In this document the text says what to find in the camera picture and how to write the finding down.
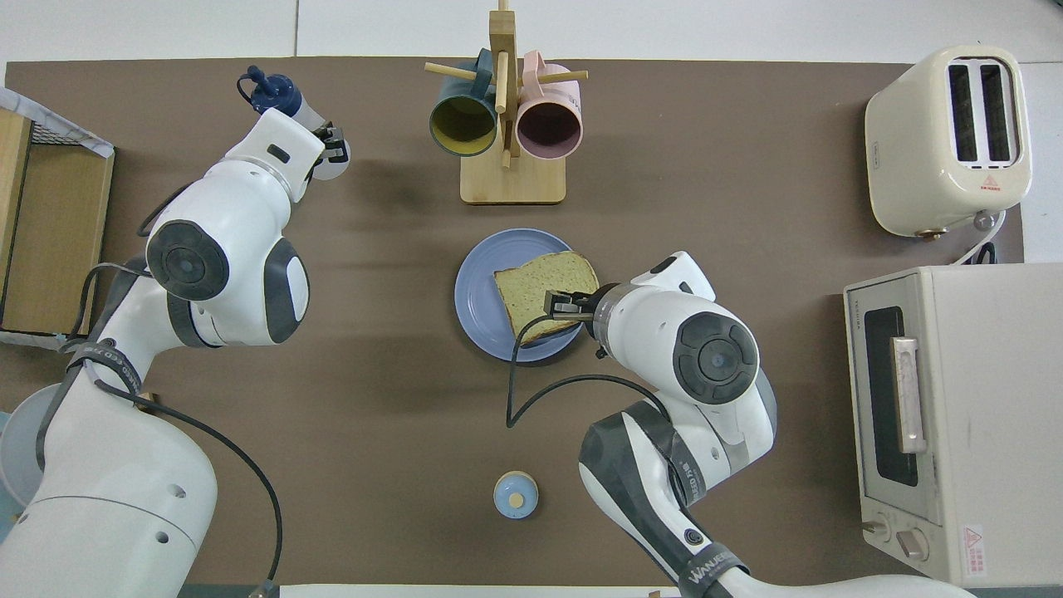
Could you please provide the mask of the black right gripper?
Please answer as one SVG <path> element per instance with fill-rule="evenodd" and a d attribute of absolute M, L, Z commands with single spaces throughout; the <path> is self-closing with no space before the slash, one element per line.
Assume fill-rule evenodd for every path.
<path fill-rule="evenodd" d="M 544 306 L 550 306 L 550 318 L 552 321 L 579 321 L 592 322 L 600 304 L 600 294 L 585 294 L 584 292 L 547 291 L 544 296 Z"/>

